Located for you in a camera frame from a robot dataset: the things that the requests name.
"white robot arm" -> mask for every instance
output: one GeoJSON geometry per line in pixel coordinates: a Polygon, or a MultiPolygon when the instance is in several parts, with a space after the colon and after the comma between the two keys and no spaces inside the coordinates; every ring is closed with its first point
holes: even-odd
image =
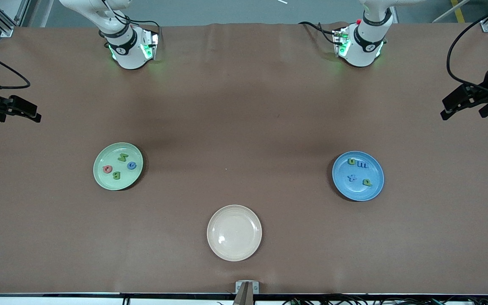
{"type": "Polygon", "coordinates": [[[112,58],[125,69],[137,69],[155,57],[158,35],[132,25],[119,10],[131,0],[60,0],[93,22],[108,41],[112,58]]]}
{"type": "Polygon", "coordinates": [[[425,0],[359,0],[363,19],[335,33],[335,52],[349,64],[366,67],[380,55],[385,34],[393,23],[391,6],[410,6],[425,0]]]}

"floor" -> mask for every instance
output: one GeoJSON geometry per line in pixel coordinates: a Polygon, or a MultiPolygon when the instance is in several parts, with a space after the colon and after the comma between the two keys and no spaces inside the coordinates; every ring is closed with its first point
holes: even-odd
{"type": "MultiPolygon", "coordinates": [[[[400,23],[429,23],[457,0],[427,0],[415,6],[399,6],[400,23]]],[[[93,27],[93,23],[58,0],[37,0],[31,6],[29,25],[34,27],[93,27]]],[[[488,13],[488,0],[470,0],[462,7],[463,19],[472,22],[488,13]]],[[[333,23],[354,22],[362,17],[357,0],[134,0],[124,10],[132,19],[155,20],[162,26],[208,25],[211,23],[333,23]]],[[[457,22],[455,14],[442,22],[457,22]]]]}

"plate rim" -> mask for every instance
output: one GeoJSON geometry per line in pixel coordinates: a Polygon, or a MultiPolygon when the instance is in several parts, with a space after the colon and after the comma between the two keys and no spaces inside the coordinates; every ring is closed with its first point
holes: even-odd
{"type": "Polygon", "coordinates": [[[381,191],[383,191],[383,185],[385,184],[385,174],[383,173],[383,168],[381,167],[381,164],[378,162],[378,160],[376,160],[376,158],[372,157],[372,155],[370,154],[367,154],[366,152],[364,151],[360,151],[360,150],[351,150],[351,151],[346,151],[344,152],[343,154],[339,155],[338,158],[336,158],[335,162],[333,162],[333,168],[331,169],[331,176],[333,178],[333,184],[335,185],[336,189],[342,194],[344,195],[346,198],[348,199],[351,199],[351,200],[354,200],[354,201],[370,201],[372,199],[374,199],[375,197],[377,197],[381,191]],[[380,188],[378,191],[378,193],[376,195],[374,195],[372,198],[369,198],[369,199],[353,199],[353,198],[350,198],[348,197],[347,195],[345,195],[344,191],[342,191],[340,189],[340,187],[336,184],[336,179],[335,179],[335,166],[336,166],[336,163],[340,160],[340,158],[342,158],[344,155],[347,155],[347,154],[351,154],[351,153],[358,153],[358,154],[364,154],[368,157],[370,157],[372,160],[374,160],[374,162],[376,162],[376,164],[378,165],[378,168],[381,172],[381,176],[382,176],[382,183],[380,185],[380,188]]]}
{"type": "Polygon", "coordinates": [[[124,141],[119,141],[117,143],[112,143],[111,145],[103,148],[103,150],[101,150],[99,152],[99,154],[97,154],[97,157],[95,157],[95,160],[93,161],[93,179],[95,179],[95,182],[97,182],[97,184],[102,187],[103,189],[107,189],[109,191],[120,191],[122,189],[125,189],[127,187],[130,187],[131,185],[133,185],[133,183],[137,182],[138,178],[141,176],[142,174],[142,171],[143,171],[143,168],[144,168],[144,157],[142,155],[142,151],[136,147],[135,145],[131,144],[131,143],[127,143],[127,142],[124,142],[124,141]],[[97,160],[99,159],[99,157],[101,156],[101,154],[105,151],[105,150],[108,150],[111,146],[114,146],[114,145],[118,145],[118,144],[125,144],[125,145],[129,145],[131,147],[133,147],[134,149],[136,149],[138,152],[139,152],[139,155],[141,155],[141,168],[139,170],[139,174],[137,176],[137,178],[135,180],[133,180],[133,182],[131,182],[129,185],[126,185],[122,188],[115,188],[115,189],[109,189],[108,187],[104,187],[100,182],[99,180],[97,179],[97,175],[95,173],[95,164],[97,163],[97,160]]]}
{"type": "Polygon", "coordinates": [[[246,207],[246,206],[243,206],[243,205],[227,205],[227,206],[224,206],[224,207],[221,207],[219,208],[215,213],[212,214],[212,217],[210,218],[210,220],[208,221],[208,225],[207,225],[207,242],[208,242],[208,245],[209,247],[211,248],[212,252],[219,258],[225,260],[225,261],[228,261],[228,262],[241,262],[241,261],[244,261],[248,258],[250,258],[252,255],[254,255],[256,252],[257,252],[257,249],[259,249],[259,246],[261,245],[261,241],[263,240],[263,226],[261,224],[261,220],[259,219],[259,217],[257,216],[257,214],[255,214],[255,212],[252,211],[252,209],[250,209],[249,207],[246,207]],[[228,209],[228,208],[231,208],[231,207],[238,207],[238,208],[242,208],[244,210],[247,210],[249,212],[252,213],[253,216],[255,216],[255,218],[257,219],[257,224],[258,224],[258,228],[259,228],[259,241],[257,242],[257,247],[255,247],[255,249],[252,251],[252,253],[250,253],[250,255],[248,255],[247,257],[244,257],[243,259],[227,259],[227,258],[223,258],[221,257],[217,251],[215,251],[214,247],[212,246],[212,243],[211,243],[211,238],[210,238],[210,227],[211,227],[211,224],[212,224],[212,220],[214,219],[214,217],[221,213],[222,210],[225,210],[225,209],[228,209]]]}

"blue plate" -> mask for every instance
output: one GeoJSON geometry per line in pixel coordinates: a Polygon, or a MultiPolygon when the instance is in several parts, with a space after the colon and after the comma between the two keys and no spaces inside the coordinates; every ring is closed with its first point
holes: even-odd
{"type": "Polygon", "coordinates": [[[376,159],[362,151],[348,151],[333,165],[333,181],[342,195],[367,201],[383,189],[383,170],[376,159]]]}

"brown tabletop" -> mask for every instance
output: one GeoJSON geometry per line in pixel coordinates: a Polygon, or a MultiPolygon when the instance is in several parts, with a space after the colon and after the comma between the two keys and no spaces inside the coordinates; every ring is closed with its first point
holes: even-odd
{"type": "MultiPolygon", "coordinates": [[[[445,70],[465,25],[393,25],[377,61],[354,68],[302,25],[163,29],[157,62],[126,71],[97,29],[18,28],[0,59],[31,81],[42,122],[0,123],[0,293],[488,293],[488,118],[443,122],[445,70]],[[127,141],[146,172],[126,191],[92,176],[127,141]],[[341,197],[349,150],[385,172],[369,202],[341,197]],[[207,223],[251,208],[263,225],[242,262],[215,256],[207,223]]],[[[480,81],[488,33],[453,54],[480,81]]],[[[0,67],[1,85],[20,80],[0,67]]]]}

